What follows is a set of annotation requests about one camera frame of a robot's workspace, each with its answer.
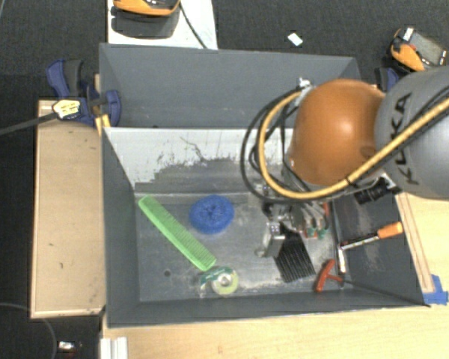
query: yellow cable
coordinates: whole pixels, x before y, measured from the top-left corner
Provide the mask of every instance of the yellow cable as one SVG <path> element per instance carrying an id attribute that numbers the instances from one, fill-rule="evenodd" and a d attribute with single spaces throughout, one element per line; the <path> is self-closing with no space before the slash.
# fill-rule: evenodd
<path id="1" fill-rule="evenodd" d="M 388 156 L 393 150 L 399 147 L 402 143 L 408 140 L 412 135 L 426 126 L 432 119 L 439 116 L 442 112 L 449 109 L 449 98 L 444 99 L 439 104 L 434 106 L 426 114 L 419 117 L 416 121 L 411 123 L 403 132 L 401 132 L 396 138 L 394 138 L 389 144 L 385 145 L 380 151 L 378 151 L 373 157 L 368 159 L 363 165 L 353 171 L 346 179 L 342 179 L 338 183 L 322 188 L 316 191 L 292 191 L 280 186 L 273 178 L 269 175 L 268 168 L 266 166 L 266 159 L 264 156 L 264 144 L 266 137 L 266 130 L 271 123 L 272 118 L 278 113 L 284 106 L 293 101 L 298 97 L 300 92 L 293 93 L 280 101 L 265 117 L 260 126 L 260 133 L 257 145 L 257 155 L 258 161 L 261 169 L 261 174 L 264 180 L 278 194 L 283 197 L 288 197 L 294 200 L 316 200 L 321 197 L 329 196 L 335 194 L 339 191 L 345 189 L 350 183 L 357 181 L 361 176 L 366 174 L 371 170 L 376 164 L 382 161 L 386 156 Z"/>

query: wooden board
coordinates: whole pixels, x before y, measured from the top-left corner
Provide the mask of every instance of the wooden board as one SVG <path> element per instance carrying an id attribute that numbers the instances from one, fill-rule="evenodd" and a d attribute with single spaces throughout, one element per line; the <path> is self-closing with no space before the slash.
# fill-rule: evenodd
<path id="1" fill-rule="evenodd" d="M 52 102 L 39 104 L 39 115 Z M 77 122 L 38 126 L 31 317 L 98 313 L 105 304 L 98 133 Z"/>

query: metal bracket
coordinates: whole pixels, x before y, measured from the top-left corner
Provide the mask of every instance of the metal bracket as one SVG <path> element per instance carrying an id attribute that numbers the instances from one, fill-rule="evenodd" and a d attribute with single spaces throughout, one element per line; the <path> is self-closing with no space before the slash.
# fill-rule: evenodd
<path id="1" fill-rule="evenodd" d="M 128 339 L 100 339 L 100 359 L 128 359 Z"/>

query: red tool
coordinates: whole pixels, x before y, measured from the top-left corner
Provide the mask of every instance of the red tool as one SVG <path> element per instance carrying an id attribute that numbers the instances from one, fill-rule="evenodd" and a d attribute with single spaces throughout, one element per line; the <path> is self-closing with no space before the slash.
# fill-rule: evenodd
<path id="1" fill-rule="evenodd" d="M 322 292 L 324 283 L 327 279 L 336 280 L 339 283 L 343 283 L 342 277 L 337 277 L 336 275 L 329 274 L 329 272 L 332 270 L 333 267 L 335 267 L 335 260 L 329 260 L 326 265 L 324 266 L 324 269 L 321 270 L 320 276 L 317 278 L 316 287 L 314 288 L 314 291 L 316 292 Z"/>

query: blue clamp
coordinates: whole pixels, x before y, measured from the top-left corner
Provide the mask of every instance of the blue clamp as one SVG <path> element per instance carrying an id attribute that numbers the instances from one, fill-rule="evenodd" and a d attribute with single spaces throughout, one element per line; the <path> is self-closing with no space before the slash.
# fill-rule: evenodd
<path id="1" fill-rule="evenodd" d="M 55 60 L 46 68 L 46 79 L 57 98 L 73 97 L 80 101 L 81 115 L 73 120 L 93 127 L 95 126 L 95 118 L 97 116 L 91 112 L 88 100 L 97 100 L 100 98 L 100 94 L 93 85 L 81 81 L 81 67 L 82 62 L 78 60 L 65 61 L 62 58 Z M 122 108 L 118 92 L 116 90 L 108 90 L 106 92 L 106 102 L 103 102 L 102 105 L 105 105 L 103 111 L 108 113 L 110 124 L 112 126 L 118 125 Z"/>
<path id="2" fill-rule="evenodd" d="M 423 293 L 424 302 L 446 306 L 449 302 L 449 292 L 442 289 L 441 280 L 437 275 L 432 274 L 431 277 L 433 278 L 435 291 Z"/>
<path id="3" fill-rule="evenodd" d="M 65 60 L 60 58 L 53 61 L 46 68 L 46 79 L 48 85 L 55 91 L 55 95 L 59 99 L 70 97 L 70 89 L 68 88 L 67 79 L 64 74 Z"/>

